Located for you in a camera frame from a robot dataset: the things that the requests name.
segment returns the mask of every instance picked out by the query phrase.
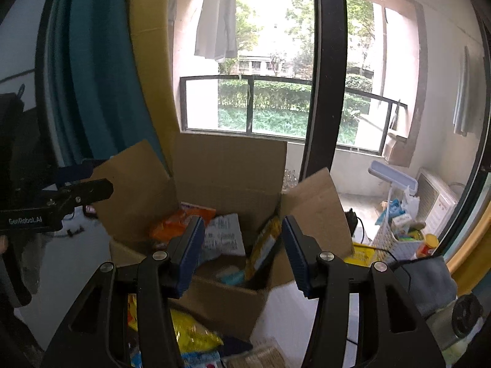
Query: metal screw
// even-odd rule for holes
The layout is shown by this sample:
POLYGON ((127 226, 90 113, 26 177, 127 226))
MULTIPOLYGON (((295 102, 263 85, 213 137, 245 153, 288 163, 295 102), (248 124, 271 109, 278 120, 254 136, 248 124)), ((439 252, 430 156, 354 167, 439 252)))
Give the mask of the metal screw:
POLYGON ((99 268, 102 272, 110 272, 114 268, 114 264, 112 263, 104 263, 99 268))
POLYGON ((167 258, 167 252, 163 250, 156 251, 153 255, 153 260, 165 260, 167 258))
POLYGON ((319 257, 322 260, 325 260, 326 262, 330 262, 331 260, 334 260, 334 255, 331 252, 321 252, 321 254, 319 255, 319 257))
POLYGON ((375 262, 373 268, 377 271, 384 272, 387 269, 387 264, 385 264, 384 262, 375 262))

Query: tree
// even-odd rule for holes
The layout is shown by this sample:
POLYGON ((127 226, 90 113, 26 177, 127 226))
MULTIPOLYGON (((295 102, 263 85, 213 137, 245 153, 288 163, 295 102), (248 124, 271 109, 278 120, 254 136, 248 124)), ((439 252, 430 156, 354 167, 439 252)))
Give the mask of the tree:
POLYGON ((284 52, 279 52, 279 51, 272 52, 269 55, 269 59, 271 60, 271 65, 273 66, 274 75, 276 77, 278 77, 280 72, 280 64, 286 62, 285 55, 286 54, 284 52))
POLYGON ((375 39, 373 4, 365 0, 346 0, 348 12, 348 34, 357 36, 358 47, 361 48, 363 62, 360 69, 364 69, 368 49, 375 39))
MULTIPOLYGON (((258 42, 261 27, 254 24, 256 11, 250 7, 247 0, 236 0, 235 32, 237 51, 251 51, 258 42)), ((230 75, 237 67, 238 58, 227 58, 218 64, 220 75, 230 75)))
POLYGON ((312 79, 314 67, 314 0, 292 0, 286 10, 286 19, 292 26, 287 33, 300 43, 300 51, 291 61, 296 77, 312 79))
MULTIPOLYGON (((346 0, 348 34, 359 38, 363 63, 368 49, 374 40, 373 4, 365 0, 346 0)), ((291 61, 297 77, 311 79, 314 63, 314 0, 292 0, 292 8, 287 9, 286 19, 293 24, 287 33, 300 42, 300 51, 291 61)))

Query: balcony railing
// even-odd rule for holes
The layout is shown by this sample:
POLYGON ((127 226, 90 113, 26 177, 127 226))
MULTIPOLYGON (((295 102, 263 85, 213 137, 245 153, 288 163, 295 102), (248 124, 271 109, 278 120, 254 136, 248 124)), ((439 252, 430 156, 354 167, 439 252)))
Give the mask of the balcony railing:
MULTIPOLYGON (((303 143, 311 86, 310 80, 275 76, 181 77, 182 130, 303 143)), ((390 127, 394 128, 400 108, 407 110, 407 105, 346 87, 337 148, 382 155, 387 133, 390 127)))

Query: yellow package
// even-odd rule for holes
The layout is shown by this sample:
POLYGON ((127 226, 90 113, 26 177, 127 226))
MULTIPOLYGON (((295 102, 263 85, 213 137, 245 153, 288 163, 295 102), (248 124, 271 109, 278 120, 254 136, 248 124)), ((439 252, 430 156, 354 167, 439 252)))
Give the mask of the yellow package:
POLYGON ((344 262, 354 265, 361 265, 362 267, 370 267, 370 261, 375 254, 375 249, 368 245, 361 245, 360 243, 353 242, 354 253, 345 258, 344 262))
POLYGON ((181 354, 210 351, 223 344, 223 341, 213 332, 185 312, 170 310, 177 344, 181 354))
POLYGON ((281 234, 281 221, 278 216, 270 219, 257 237, 252 253, 245 263, 245 280, 249 281, 259 270, 265 258, 281 234))
POLYGON ((128 295, 128 326, 138 332, 137 296, 134 293, 128 295))
MULTIPOLYGON (((219 336, 189 314, 171 309, 170 315, 181 354, 210 351, 223 344, 219 336)), ((134 293, 128 295, 128 326, 138 331, 137 296, 134 293)))

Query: blue curtain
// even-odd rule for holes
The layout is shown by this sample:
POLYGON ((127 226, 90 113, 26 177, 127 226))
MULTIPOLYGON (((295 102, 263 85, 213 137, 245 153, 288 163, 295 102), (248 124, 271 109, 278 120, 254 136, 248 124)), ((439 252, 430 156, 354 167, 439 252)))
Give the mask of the blue curtain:
POLYGON ((55 0, 49 81, 66 165, 146 139, 165 165, 138 80, 126 0, 55 0))

